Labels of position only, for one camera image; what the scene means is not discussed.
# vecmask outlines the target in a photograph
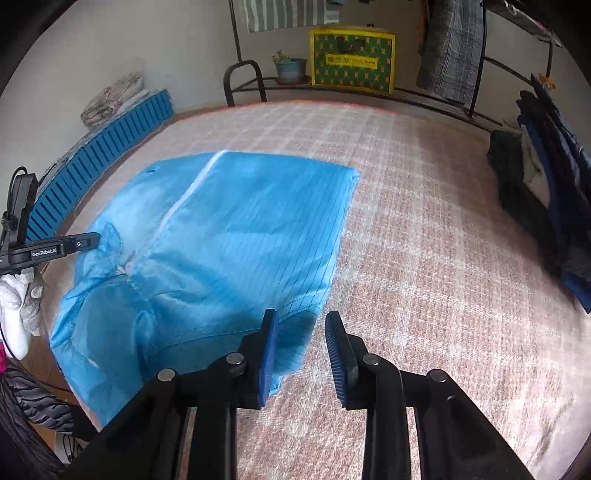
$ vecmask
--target mattress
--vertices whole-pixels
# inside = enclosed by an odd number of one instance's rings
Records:
[[[325,314],[340,311],[349,333],[398,368],[447,371],[536,478],[557,479],[591,431],[589,320],[501,209],[487,148],[477,132],[361,106],[225,109],[178,121],[139,148],[85,199],[68,233],[85,231],[162,158],[227,149],[356,168]],[[46,271],[49,330],[73,263]],[[365,415],[340,408],[323,329],[317,322],[302,369],[265,409],[239,412],[239,478],[361,477]]]

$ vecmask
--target gloved hand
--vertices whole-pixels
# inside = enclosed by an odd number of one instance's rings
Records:
[[[28,353],[31,335],[41,335],[42,279],[27,268],[21,274],[0,277],[0,326],[10,349],[6,354],[22,360]]]

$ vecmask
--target silver bolt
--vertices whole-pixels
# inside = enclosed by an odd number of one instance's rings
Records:
[[[377,365],[379,363],[379,357],[375,353],[366,353],[361,357],[365,365]]]
[[[226,362],[230,365],[240,365],[244,361],[244,355],[239,352],[232,352],[226,355]]]
[[[174,378],[174,370],[171,368],[165,368],[158,372],[158,380],[161,382],[170,382]]]
[[[431,379],[435,380],[435,382],[442,383],[445,382],[445,380],[447,380],[447,374],[443,370],[432,370],[430,375]]]

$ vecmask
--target white wall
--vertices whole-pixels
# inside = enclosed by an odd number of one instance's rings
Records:
[[[222,0],[79,0],[33,45],[0,97],[0,198],[14,168],[40,176],[87,129],[101,89],[140,69],[175,107],[217,105],[235,61]]]
[[[396,86],[407,89],[415,88],[421,62],[419,1],[347,0],[341,13],[341,25],[373,23],[397,35]],[[243,57],[258,61],[265,75],[274,74],[271,56],[279,48],[308,58],[309,28],[249,34],[242,0],[234,4]],[[495,14],[487,49],[523,75],[545,70],[547,45]],[[0,197],[15,167],[41,174],[85,134],[82,109],[120,75],[142,70],[147,88],[167,88],[176,111],[185,111],[224,105],[222,76],[235,61],[226,0],[77,1],[33,45],[0,97]],[[237,81],[251,77],[244,70]],[[591,151],[591,87],[564,48],[555,51],[553,78],[563,116]],[[487,64],[477,110],[515,118],[523,88]]]

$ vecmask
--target potted plant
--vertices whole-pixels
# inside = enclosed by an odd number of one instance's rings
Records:
[[[306,81],[306,59],[292,59],[278,50],[273,55],[278,83],[301,83]]]

